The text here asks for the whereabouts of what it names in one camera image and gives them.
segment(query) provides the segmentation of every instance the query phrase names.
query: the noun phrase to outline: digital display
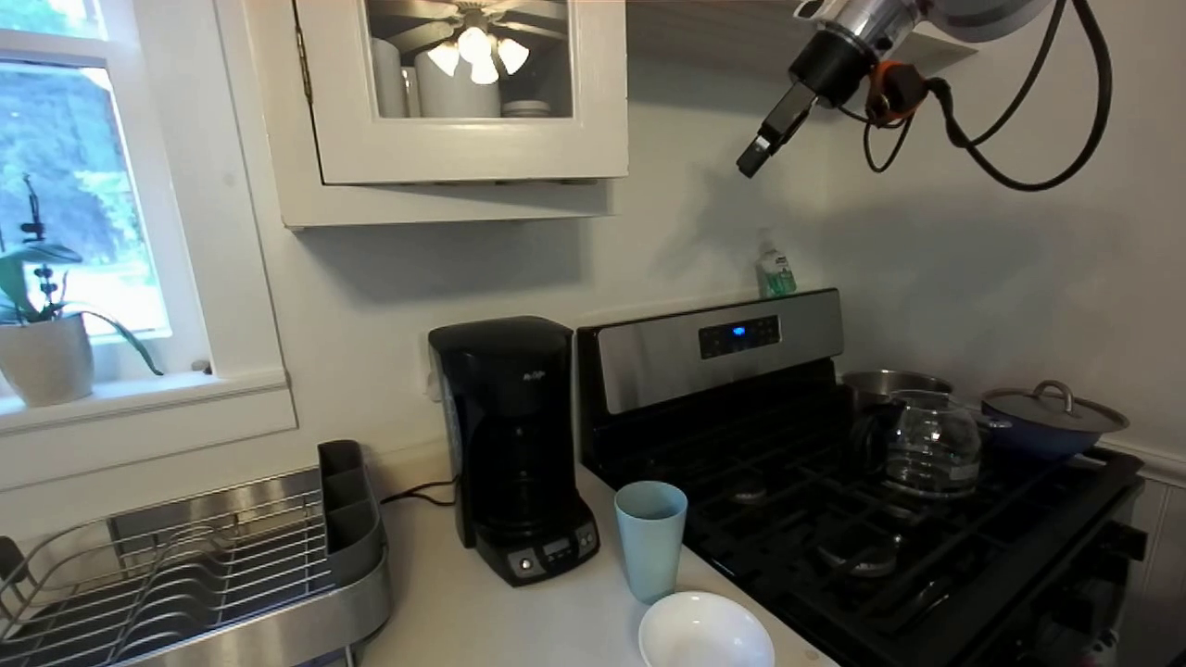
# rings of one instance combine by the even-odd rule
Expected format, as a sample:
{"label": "digital display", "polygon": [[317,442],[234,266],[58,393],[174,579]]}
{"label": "digital display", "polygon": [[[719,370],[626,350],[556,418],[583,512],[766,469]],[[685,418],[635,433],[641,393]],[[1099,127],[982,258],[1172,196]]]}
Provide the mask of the digital display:
{"label": "digital display", "polygon": [[779,314],[701,329],[701,358],[779,343]]}

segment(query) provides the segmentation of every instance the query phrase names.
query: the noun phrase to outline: glass cabinet door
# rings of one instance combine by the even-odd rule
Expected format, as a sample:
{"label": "glass cabinet door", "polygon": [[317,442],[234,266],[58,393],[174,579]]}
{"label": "glass cabinet door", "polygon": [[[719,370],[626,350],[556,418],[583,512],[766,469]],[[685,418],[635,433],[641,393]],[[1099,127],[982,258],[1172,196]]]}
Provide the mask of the glass cabinet door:
{"label": "glass cabinet door", "polygon": [[626,175],[622,0],[296,0],[322,180]]}

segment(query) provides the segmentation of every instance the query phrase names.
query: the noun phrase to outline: bottle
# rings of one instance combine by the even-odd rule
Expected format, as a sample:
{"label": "bottle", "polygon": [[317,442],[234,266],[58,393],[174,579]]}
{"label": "bottle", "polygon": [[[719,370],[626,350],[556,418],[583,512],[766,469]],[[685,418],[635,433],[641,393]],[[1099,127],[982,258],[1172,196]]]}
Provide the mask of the bottle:
{"label": "bottle", "polygon": [[788,271],[785,254],[776,248],[772,235],[762,235],[762,243],[757,250],[757,291],[762,298],[779,298],[779,295],[792,295],[798,291],[792,271]]}

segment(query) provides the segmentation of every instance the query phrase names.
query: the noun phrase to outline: glass pitcher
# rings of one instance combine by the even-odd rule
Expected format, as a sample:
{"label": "glass pitcher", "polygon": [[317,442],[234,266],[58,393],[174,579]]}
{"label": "glass pitcher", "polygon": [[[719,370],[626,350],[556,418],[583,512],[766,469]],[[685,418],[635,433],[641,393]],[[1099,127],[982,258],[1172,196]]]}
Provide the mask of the glass pitcher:
{"label": "glass pitcher", "polygon": [[970,496],[982,438],[979,405],[949,393],[897,393],[902,416],[887,442],[887,484],[908,496]]}

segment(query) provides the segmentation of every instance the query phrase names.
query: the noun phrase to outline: light blue cup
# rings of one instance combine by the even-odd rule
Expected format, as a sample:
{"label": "light blue cup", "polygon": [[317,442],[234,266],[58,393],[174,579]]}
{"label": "light blue cup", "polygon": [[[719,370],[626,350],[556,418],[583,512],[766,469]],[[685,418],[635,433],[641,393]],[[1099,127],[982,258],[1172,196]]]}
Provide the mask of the light blue cup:
{"label": "light blue cup", "polygon": [[667,482],[631,482],[615,492],[631,594],[651,602],[676,590],[688,496]]}

